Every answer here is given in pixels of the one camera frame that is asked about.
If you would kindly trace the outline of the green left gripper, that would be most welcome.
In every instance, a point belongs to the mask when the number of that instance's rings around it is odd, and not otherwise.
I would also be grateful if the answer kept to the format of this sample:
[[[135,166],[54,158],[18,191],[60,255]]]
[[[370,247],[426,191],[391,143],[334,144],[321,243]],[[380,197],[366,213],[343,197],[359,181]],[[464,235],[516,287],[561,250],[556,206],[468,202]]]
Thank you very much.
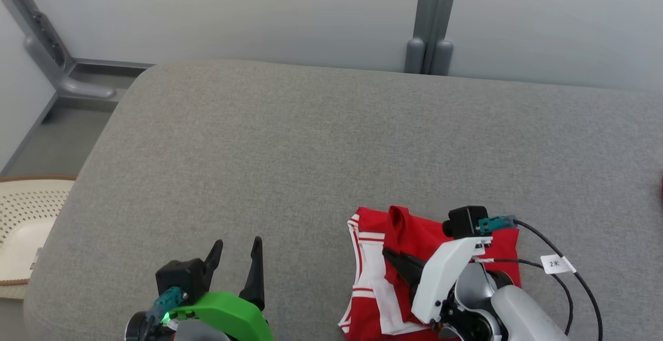
[[[207,291],[222,256],[223,241],[218,239],[204,261],[204,284]],[[263,241],[256,236],[251,249],[251,267],[239,295],[230,292],[207,292],[194,305],[181,305],[168,312],[170,319],[197,319],[235,340],[273,340],[263,315],[265,308]]]

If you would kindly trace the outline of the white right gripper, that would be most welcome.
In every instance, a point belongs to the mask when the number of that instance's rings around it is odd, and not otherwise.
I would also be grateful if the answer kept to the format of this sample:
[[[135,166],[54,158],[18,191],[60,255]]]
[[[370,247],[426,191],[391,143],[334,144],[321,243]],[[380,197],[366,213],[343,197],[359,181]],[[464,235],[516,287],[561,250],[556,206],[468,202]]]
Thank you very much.
[[[494,280],[483,263],[492,236],[465,237],[441,244],[425,263],[384,247],[384,279],[412,303],[413,315],[431,327],[493,327]]]

